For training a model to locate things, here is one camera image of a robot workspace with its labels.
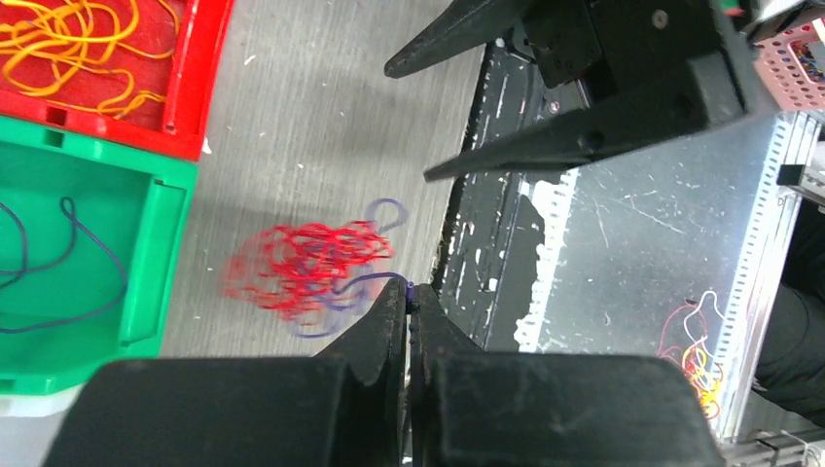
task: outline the concrete floor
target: concrete floor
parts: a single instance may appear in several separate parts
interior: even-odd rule
[[[450,184],[425,185],[421,172],[460,147],[481,51],[401,81],[382,68],[448,3],[236,0],[165,356],[312,354],[326,344],[221,297],[224,263],[273,224],[340,225],[375,198],[396,198],[411,217],[389,235],[397,256],[387,268],[428,279]],[[60,420],[0,418],[0,466],[39,464]]]

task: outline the green plastic crate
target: green plastic crate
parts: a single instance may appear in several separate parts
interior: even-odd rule
[[[59,257],[71,224],[60,199],[124,265],[126,296],[99,316],[22,334],[0,333],[0,395],[46,395],[86,382],[103,364],[156,357],[197,167],[118,144],[0,117],[0,201],[23,222],[29,265]],[[20,266],[21,240],[0,211],[0,269]],[[11,278],[0,276],[0,284]],[[116,298],[111,258],[78,233],[53,269],[0,289],[0,328],[91,311]]]

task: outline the red wire bundle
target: red wire bundle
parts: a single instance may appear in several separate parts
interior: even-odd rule
[[[373,224],[354,221],[274,226],[246,240],[227,267],[224,293],[295,321],[326,304],[350,300],[340,289],[356,269],[394,251]]]

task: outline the bolt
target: bolt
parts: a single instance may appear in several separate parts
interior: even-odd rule
[[[656,10],[653,12],[653,26],[657,29],[665,29],[667,27],[667,12],[664,10]]]

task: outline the cable bundle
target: cable bundle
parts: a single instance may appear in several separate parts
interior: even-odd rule
[[[180,32],[178,15],[164,0],[156,1],[171,15],[177,36]],[[165,97],[156,92],[135,91],[136,81],[131,71],[106,67],[117,49],[152,60],[172,57],[174,47],[165,52],[149,53],[127,43],[140,23],[137,0],[128,2],[132,16],[125,22],[111,7],[89,0],[64,0],[64,5],[54,9],[25,0],[0,0],[2,6],[26,9],[35,17],[15,24],[0,23],[0,55],[10,55],[0,73],[22,94],[72,109],[111,115],[115,119],[125,117],[147,100],[164,102]],[[100,25],[107,22],[113,25],[113,30],[102,32]],[[15,70],[26,60],[45,60],[51,67],[51,82],[39,86],[16,78]],[[102,100],[93,108],[54,100],[54,96],[78,73],[118,76],[126,79],[126,86],[120,94]]]
[[[377,228],[375,214],[385,203],[399,216]],[[241,246],[227,266],[224,294],[275,312],[282,320],[307,327],[322,324],[327,331],[302,337],[323,337],[340,325],[328,321],[330,313],[359,310],[368,299],[366,280],[401,277],[392,272],[373,273],[376,261],[395,254],[381,234],[402,225],[407,212],[398,201],[378,199],[367,209],[366,221],[353,221],[338,229],[323,224],[300,227],[274,226]]]
[[[685,378],[693,386],[697,394],[699,404],[704,410],[704,415],[708,420],[719,416],[719,393],[725,380],[725,373],[722,366],[716,361],[717,358],[706,347],[708,340],[707,319],[701,309],[705,300],[712,299],[713,309],[716,315],[725,320],[717,306],[718,296],[716,292],[708,290],[701,295],[699,302],[695,305],[682,305],[675,309],[665,320],[662,328],[662,336],[659,341],[657,356],[668,360],[682,369]],[[688,339],[692,342],[686,349],[678,345],[664,348],[664,335],[670,321],[680,313],[686,313],[682,319],[682,327]],[[701,323],[701,336],[694,337],[691,333],[689,323],[692,318],[698,317]]]

